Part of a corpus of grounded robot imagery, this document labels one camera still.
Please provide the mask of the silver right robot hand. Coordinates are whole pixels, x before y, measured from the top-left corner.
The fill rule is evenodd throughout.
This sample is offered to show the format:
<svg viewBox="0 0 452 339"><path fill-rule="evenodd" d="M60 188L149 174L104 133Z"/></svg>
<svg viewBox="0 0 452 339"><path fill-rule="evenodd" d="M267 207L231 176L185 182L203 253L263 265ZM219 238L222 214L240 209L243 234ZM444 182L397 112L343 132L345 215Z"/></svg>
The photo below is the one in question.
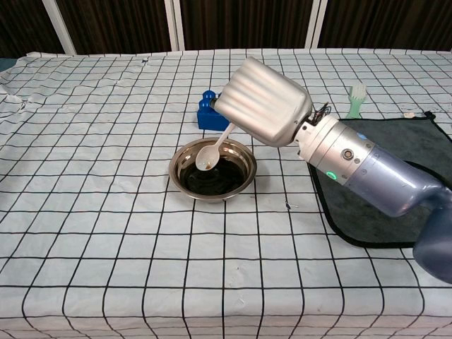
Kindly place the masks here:
<svg viewBox="0 0 452 339"><path fill-rule="evenodd" d="M250 56L213 109L263 144L279 148L293 142L312 113L312 100L301 85Z"/></svg>

